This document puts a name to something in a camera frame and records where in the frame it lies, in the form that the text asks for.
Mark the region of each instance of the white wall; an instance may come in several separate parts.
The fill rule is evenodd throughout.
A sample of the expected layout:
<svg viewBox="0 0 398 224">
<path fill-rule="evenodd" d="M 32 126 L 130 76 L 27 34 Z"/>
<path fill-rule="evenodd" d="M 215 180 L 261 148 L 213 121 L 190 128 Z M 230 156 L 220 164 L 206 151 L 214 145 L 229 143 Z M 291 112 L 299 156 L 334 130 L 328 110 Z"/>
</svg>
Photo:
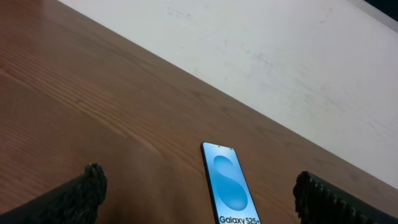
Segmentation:
<svg viewBox="0 0 398 224">
<path fill-rule="evenodd" d="M 398 34 L 354 4 L 61 2 L 398 188 Z"/>
</svg>

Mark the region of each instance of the smartphone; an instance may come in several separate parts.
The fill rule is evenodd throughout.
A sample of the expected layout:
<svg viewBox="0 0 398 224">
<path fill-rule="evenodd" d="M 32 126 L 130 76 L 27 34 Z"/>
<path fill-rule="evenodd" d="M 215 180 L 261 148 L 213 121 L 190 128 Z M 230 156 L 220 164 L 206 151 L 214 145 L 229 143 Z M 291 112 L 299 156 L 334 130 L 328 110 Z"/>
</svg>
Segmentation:
<svg viewBox="0 0 398 224">
<path fill-rule="evenodd" d="M 260 224 L 235 150 L 204 142 L 201 153 L 216 223 Z"/>
</svg>

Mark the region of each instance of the phone screen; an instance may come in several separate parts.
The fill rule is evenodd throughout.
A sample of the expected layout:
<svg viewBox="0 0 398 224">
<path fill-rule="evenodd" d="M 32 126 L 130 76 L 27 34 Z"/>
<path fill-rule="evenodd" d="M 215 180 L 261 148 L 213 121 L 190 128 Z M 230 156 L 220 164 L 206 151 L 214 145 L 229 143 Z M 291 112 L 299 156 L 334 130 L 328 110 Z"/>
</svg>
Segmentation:
<svg viewBox="0 0 398 224">
<path fill-rule="evenodd" d="M 260 224 L 235 150 L 204 142 L 202 153 L 216 222 Z"/>
</svg>

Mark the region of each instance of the black phone edge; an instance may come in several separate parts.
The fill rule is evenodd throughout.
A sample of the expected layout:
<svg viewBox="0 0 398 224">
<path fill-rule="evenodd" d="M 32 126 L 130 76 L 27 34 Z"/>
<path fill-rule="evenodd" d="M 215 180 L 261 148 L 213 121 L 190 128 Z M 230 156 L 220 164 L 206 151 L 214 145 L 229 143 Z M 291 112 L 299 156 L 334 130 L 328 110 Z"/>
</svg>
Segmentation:
<svg viewBox="0 0 398 224">
<path fill-rule="evenodd" d="M 215 143 L 211 143 L 211 142 L 202 142 L 202 143 L 200 144 L 201 155 L 202 155 L 202 158 L 203 158 L 203 164 L 205 165 L 205 172 L 206 172 L 207 185 L 208 185 L 208 188 L 209 188 L 209 193 L 210 193 L 210 198 L 211 198 L 211 206 L 213 207 L 213 213 L 214 213 L 214 216 L 215 216 L 216 223 L 217 223 L 217 224 L 220 224 L 220 221 L 218 220 L 218 213 L 217 213 L 216 202 L 215 202 L 215 200 L 214 200 L 213 188 L 211 187 L 211 180 L 210 180 L 210 176 L 209 176 L 209 170 L 208 170 L 208 168 L 207 168 L 207 162 L 206 162 L 206 157 L 205 157 L 205 149 L 204 149 L 204 147 L 203 147 L 203 143 L 214 144 L 214 145 L 216 145 L 216 146 L 220 146 L 220 145 L 215 144 Z M 246 185 L 248 186 L 249 194 L 250 194 L 251 200 L 253 201 L 253 205 L 254 205 L 254 209 L 256 210 L 257 217 L 259 218 L 260 223 L 262 223 L 262 222 L 261 222 L 261 219 L 260 219 L 259 212 L 257 211 L 256 203 L 255 203 L 254 198 L 253 198 L 253 196 L 252 196 L 252 194 L 251 194 L 248 181 L 246 180 L 246 176 L 244 175 L 243 168 L 242 168 L 242 165 L 241 165 L 241 161 L 239 161 L 238 153 L 236 153 L 236 158 L 237 158 L 237 160 L 238 160 L 238 162 L 239 162 L 239 166 L 241 167 L 244 181 L 245 181 Z"/>
<path fill-rule="evenodd" d="M 220 224 L 220 221 L 218 220 L 218 213 L 217 213 L 217 207 L 216 207 L 216 201 L 214 200 L 214 193 L 213 193 L 213 188 L 211 187 L 211 180 L 210 180 L 210 175 L 209 175 L 209 169 L 207 167 L 207 161 L 206 161 L 206 156 L 205 156 L 205 148 L 203 147 L 204 143 L 208 142 L 202 142 L 200 144 L 200 151 L 201 151 L 201 156 L 203 159 L 203 165 L 205 166 L 205 173 L 206 173 L 206 179 L 207 179 L 207 186 L 209 188 L 209 193 L 210 193 L 210 200 L 211 200 L 211 207 L 213 208 L 213 214 L 214 214 L 214 219 L 216 224 Z"/>
</svg>

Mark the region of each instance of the wooden table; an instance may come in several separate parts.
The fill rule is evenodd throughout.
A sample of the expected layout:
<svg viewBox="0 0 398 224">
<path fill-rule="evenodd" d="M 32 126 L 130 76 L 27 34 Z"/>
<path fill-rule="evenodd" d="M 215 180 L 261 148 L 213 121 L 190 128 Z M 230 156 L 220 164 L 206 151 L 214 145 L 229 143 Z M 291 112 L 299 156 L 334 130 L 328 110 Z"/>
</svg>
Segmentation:
<svg viewBox="0 0 398 224">
<path fill-rule="evenodd" d="M 398 216 L 396 189 L 63 4 L 0 1 L 0 213 L 99 162 L 98 223 L 213 223 L 202 141 L 235 147 L 263 223 L 299 223 L 302 170 Z"/>
</svg>

